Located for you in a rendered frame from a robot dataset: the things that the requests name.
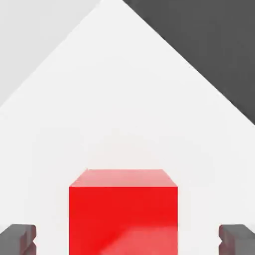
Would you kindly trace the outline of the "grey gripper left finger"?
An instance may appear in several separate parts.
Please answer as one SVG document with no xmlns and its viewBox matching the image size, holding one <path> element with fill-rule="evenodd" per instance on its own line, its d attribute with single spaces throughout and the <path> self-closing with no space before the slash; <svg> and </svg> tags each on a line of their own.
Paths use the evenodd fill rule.
<svg viewBox="0 0 255 255">
<path fill-rule="evenodd" d="M 12 224 L 0 233 L 0 255 L 36 255 L 36 226 Z"/>
</svg>

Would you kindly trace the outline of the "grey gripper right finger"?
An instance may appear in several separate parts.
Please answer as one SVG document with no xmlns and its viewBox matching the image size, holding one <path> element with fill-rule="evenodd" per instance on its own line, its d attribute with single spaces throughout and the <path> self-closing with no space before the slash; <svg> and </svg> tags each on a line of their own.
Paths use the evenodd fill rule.
<svg viewBox="0 0 255 255">
<path fill-rule="evenodd" d="M 220 225 L 219 255 L 255 255 L 255 233 L 243 224 Z"/>
</svg>

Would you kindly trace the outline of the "small red cube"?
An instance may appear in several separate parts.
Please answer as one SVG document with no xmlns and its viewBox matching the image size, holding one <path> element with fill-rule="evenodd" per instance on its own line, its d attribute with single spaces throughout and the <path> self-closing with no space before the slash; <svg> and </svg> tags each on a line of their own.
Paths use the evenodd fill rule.
<svg viewBox="0 0 255 255">
<path fill-rule="evenodd" d="M 85 170 L 69 186 L 69 255 L 178 255 L 178 187 L 161 169 Z"/>
</svg>

